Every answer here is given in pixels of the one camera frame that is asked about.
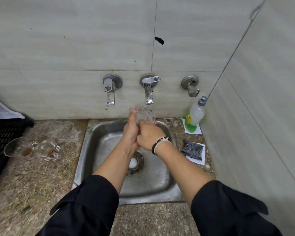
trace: gray bottle cap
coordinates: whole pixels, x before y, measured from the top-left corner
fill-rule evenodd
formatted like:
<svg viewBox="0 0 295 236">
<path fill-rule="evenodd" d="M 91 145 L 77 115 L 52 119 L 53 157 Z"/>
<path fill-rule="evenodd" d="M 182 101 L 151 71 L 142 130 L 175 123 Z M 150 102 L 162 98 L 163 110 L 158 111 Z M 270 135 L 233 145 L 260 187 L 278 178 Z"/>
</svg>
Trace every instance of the gray bottle cap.
<svg viewBox="0 0 295 236">
<path fill-rule="evenodd" d="M 205 104 L 206 104 L 206 100 L 207 100 L 207 97 L 202 96 L 201 99 L 199 99 L 199 101 L 198 101 L 198 106 L 199 107 L 204 107 Z"/>
</svg>

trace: sleeve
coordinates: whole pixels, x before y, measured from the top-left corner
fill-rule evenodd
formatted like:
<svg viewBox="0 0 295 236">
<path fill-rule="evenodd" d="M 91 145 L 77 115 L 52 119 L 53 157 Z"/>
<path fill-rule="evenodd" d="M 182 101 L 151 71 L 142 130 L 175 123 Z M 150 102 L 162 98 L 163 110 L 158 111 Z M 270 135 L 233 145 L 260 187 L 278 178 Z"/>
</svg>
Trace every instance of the sleeve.
<svg viewBox="0 0 295 236">
<path fill-rule="evenodd" d="M 37 235 L 109 235 L 118 202 L 114 186 L 102 176 L 91 175 L 51 209 L 53 216 Z"/>
<path fill-rule="evenodd" d="M 259 213 L 268 214 L 262 201 L 219 181 L 206 183 L 191 204 L 201 236 L 281 236 L 278 228 Z"/>
</svg>

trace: yellow label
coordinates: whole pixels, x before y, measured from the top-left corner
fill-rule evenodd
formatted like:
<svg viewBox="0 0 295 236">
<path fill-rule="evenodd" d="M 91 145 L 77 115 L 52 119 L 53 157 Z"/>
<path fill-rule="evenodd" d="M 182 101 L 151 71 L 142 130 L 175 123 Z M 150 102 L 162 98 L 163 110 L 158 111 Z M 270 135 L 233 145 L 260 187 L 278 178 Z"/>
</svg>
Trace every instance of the yellow label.
<svg viewBox="0 0 295 236">
<path fill-rule="evenodd" d="M 192 118 L 190 117 L 190 112 L 187 114 L 186 119 L 185 119 L 185 123 L 186 124 L 190 124 L 192 121 Z"/>
</svg>

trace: person's left hand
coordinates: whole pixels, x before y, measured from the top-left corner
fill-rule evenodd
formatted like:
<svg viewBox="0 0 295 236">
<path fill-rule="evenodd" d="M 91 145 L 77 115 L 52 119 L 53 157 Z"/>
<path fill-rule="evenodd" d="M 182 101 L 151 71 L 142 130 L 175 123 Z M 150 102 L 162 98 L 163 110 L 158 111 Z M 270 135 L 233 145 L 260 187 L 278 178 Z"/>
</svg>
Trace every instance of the person's left hand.
<svg viewBox="0 0 295 236">
<path fill-rule="evenodd" d="M 124 127 L 124 133 L 120 142 L 127 148 L 130 148 L 130 154 L 132 155 L 139 150 L 140 145 L 137 143 L 137 136 L 139 134 L 139 127 L 136 125 L 136 109 L 133 109 L 129 113 L 128 123 Z"/>
</svg>

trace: black and white bracelet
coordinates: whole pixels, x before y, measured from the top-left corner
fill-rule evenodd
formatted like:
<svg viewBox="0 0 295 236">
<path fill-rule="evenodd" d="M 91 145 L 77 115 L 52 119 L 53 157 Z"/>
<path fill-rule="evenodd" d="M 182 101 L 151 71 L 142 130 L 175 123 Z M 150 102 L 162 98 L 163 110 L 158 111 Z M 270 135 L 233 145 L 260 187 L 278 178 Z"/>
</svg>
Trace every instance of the black and white bracelet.
<svg viewBox="0 0 295 236">
<path fill-rule="evenodd" d="M 156 155 L 156 154 L 155 154 L 155 148 L 156 148 L 157 145 L 158 145 L 160 142 L 162 142 L 162 141 L 168 141 L 168 142 L 170 142 L 170 141 L 168 140 L 168 137 L 161 137 L 160 139 L 158 139 L 157 142 L 154 143 L 154 145 L 152 146 L 152 153 L 153 153 L 154 155 Z"/>
</svg>

